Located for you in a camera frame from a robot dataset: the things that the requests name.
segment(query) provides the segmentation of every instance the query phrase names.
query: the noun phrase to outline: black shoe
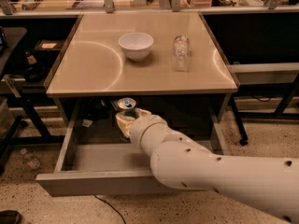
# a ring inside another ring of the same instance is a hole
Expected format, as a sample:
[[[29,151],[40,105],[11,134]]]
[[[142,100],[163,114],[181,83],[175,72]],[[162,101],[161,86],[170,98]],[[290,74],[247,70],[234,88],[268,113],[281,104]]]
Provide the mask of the black shoe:
[[[20,223],[21,214],[17,211],[6,210],[0,212],[0,224],[17,224]]]

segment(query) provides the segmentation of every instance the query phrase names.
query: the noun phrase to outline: white bowl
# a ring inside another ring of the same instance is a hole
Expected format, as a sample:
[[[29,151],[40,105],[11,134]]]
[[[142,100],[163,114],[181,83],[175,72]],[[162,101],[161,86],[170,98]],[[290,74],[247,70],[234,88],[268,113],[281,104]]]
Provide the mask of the white bowl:
[[[145,59],[150,54],[152,44],[151,35],[144,33],[129,33],[119,39],[122,52],[134,62]]]

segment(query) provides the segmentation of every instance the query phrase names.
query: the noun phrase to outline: speckled floor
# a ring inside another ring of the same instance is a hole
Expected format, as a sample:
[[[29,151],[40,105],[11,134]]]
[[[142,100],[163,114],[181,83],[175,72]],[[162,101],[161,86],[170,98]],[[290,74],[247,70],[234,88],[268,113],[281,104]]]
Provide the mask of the speckled floor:
[[[53,134],[63,133],[59,119],[45,119]],[[299,120],[248,120],[245,128],[249,144],[239,145],[234,116],[226,111],[221,128],[228,148],[234,155],[266,157],[299,157]],[[33,130],[28,126],[19,135]],[[52,198],[36,182],[37,173],[51,173],[59,155],[58,146],[33,148],[42,167],[31,171],[22,163],[20,149],[14,150],[0,177],[0,210],[18,210],[24,224],[37,223],[123,223],[107,204],[93,196]],[[152,195],[99,196],[111,203],[126,223],[285,223],[244,204],[209,191]]]

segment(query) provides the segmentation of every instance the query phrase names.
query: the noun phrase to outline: open drawer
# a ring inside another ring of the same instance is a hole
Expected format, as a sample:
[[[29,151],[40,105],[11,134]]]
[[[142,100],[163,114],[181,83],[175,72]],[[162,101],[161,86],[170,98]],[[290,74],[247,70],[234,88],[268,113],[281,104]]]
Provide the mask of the open drawer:
[[[164,118],[170,127],[213,150],[225,149],[221,129],[208,96],[134,97],[137,107]],[[51,196],[174,192],[160,184],[150,170],[150,158],[124,142],[111,107],[107,119],[82,126],[87,98],[80,98],[69,122],[53,174],[36,181]]]

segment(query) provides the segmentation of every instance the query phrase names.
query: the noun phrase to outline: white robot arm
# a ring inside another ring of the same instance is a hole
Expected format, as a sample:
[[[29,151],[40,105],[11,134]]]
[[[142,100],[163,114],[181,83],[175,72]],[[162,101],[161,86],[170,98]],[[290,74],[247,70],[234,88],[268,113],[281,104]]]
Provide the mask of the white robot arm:
[[[216,155],[155,115],[136,119],[130,139],[150,156],[153,175],[170,188],[216,191],[299,223],[298,159]]]

